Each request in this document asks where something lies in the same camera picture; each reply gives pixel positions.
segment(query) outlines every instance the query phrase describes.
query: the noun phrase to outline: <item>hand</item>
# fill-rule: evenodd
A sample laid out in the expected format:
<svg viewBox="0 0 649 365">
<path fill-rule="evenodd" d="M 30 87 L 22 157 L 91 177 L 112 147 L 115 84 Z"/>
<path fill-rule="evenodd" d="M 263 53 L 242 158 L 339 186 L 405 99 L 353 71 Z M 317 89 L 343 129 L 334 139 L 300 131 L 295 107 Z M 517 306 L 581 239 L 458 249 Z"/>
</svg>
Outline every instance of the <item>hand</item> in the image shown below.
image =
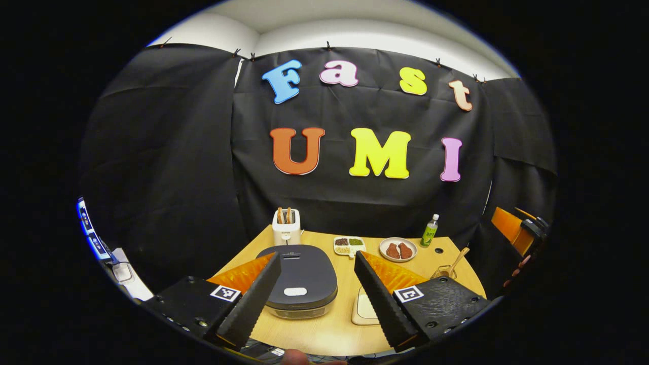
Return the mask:
<svg viewBox="0 0 649 365">
<path fill-rule="evenodd" d="M 300 350 L 286 349 L 280 365 L 310 365 L 309 358 Z M 337 360 L 324 362 L 322 365 L 347 365 L 347 361 Z"/>
<path fill-rule="evenodd" d="M 528 255 L 528 256 L 525 258 L 525 260 L 523 260 L 523 261 L 520 262 L 520 264 L 519 264 L 519 268 L 517 268 L 516 270 L 514 270 L 514 272 L 511 274 L 512 277 L 516 277 L 518 274 L 520 274 L 520 269 L 522 269 L 522 267 L 525 266 L 525 264 L 527 264 L 527 261 L 530 260 L 530 257 L 531 257 L 531 256 Z M 502 287 L 503 287 L 503 288 L 506 288 L 507 285 L 509 285 L 509 284 L 511 284 L 511 279 L 510 279 L 510 280 L 507 280 L 507 281 L 502 285 Z"/>
</svg>

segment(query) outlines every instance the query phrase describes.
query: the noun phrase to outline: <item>pink letter i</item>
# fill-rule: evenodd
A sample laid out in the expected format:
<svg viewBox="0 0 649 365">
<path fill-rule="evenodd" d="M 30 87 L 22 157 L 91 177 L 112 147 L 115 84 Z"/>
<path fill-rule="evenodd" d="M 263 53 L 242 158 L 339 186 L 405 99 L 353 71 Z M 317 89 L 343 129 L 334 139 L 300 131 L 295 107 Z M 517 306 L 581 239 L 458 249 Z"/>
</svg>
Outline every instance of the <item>pink letter i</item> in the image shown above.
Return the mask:
<svg viewBox="0 0 649 365">
<path fill-rule="evenodd" d="M 442 144 L 446 147 L 444 161 L 444 172 L 439 176 L 442 181 L 459 181 L 459 148 L 462 141 L 455 138 L 442 138 Z"/>
</svg>

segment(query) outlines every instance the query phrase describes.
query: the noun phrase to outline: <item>letter m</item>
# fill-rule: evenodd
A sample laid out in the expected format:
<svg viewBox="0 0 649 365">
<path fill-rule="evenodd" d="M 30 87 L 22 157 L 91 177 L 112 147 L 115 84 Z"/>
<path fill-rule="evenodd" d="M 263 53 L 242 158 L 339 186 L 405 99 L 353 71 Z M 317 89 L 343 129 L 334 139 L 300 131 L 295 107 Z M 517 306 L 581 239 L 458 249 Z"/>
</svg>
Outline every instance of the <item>letter m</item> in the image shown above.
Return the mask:
<svg viewBox="0 0 649 365">
<path fill-rule="evenodd" d="M 406 157 L 410 134 L 399 131 L 392 132 L 383 147 L 371 129 L 355 128 L 352 130 L 352 136 L 356 139 L 356 158 L 354 167 L 349 169 L 350 175 L 368 176 L 367 160 L 369 160 L 374 175 L 379 176 L 389 160 L 386 177 L 408 178 L 410 173 L 406 169 Z"/>
</svg>

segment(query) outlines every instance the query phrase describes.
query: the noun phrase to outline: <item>steak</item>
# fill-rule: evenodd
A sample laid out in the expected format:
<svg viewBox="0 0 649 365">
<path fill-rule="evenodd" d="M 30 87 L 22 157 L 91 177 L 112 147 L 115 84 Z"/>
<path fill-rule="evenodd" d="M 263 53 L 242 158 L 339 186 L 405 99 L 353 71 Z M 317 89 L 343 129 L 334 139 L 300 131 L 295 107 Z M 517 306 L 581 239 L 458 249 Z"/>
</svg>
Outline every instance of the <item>steak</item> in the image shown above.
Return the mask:
<svg viewBox="0 0 649 365">
<path fill-rule="evenodd" d="M 397 245 L 390 244 L 390 247 L 387 248 L 386 254 L 392 258 L 400 258 L 399 251 L 397 250 Z"/>
<path fill-rule="evenodd" d="M 399 250 L 401 251 L 401 258 L 410 258 L 412 256 L 412 250 L 403 242 L 399 244 Z"/>
</svg>

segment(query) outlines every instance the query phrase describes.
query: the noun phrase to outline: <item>white plate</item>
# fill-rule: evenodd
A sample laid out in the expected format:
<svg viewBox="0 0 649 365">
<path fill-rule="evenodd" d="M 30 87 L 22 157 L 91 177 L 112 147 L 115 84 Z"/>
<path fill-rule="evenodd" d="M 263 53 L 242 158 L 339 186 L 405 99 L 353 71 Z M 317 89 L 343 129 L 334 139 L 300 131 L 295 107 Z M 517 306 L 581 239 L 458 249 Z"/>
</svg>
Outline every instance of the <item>white plate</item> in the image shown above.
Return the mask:
<svg viewBox="0 0 649 365">
<path fill-rule="evenodd" d="M 352 245 L 336 246 L 336 240 L 338 238 L 346 238 L 347 242 L 349 242 L 350 238 L 355 238 L 357 240 L 360 240 L 360 242 L 362 242 L 363 244 L 362 245 L 355 245 L 355 246 L 352 246 Z M 349 253 L 338 253 L 338 252 L 336 252 L 336 247 L 349 247 Z M 356 252 L 358 252 L 358 251 L 367 252 L 367 248 L 365 247 L 365 241 L 363 241 L 363 238 L 360 238 L 358 236 L 338 236 L 338 237 L 334 238 L 334 252 L 337 255 L 349 256 L 350 258 L 355 258 L 356 257 Z"/>
<path fill-rule="evenodd" d="M 397 250 L 399 250 L 398 246 L 399 246 L 399 244 L 401 242 L 403 242 L 406 246 L 408 246 L 408 248 L 410 248 L 412 250 L 412 256 L 410 258 L 394 258 L 394 257 L 388 256 L 386 251 L 387 251 L 387 248 L 390 247 L 390 244 L 397 245 Z M 414 243 L 408 241 L 405 238 L 401 238 L 401 237 L 386 238 L 378 246 L 378 250 L 381 252 L 381 255 L 383 255 L 383 257 L 385 257 L 388 260 L 393 261 L 393 262 L 406 262 L 406 261 L 412 260 L 413 257 L 417 256 L 417 245 L 415 245 Z"/>
</svg>

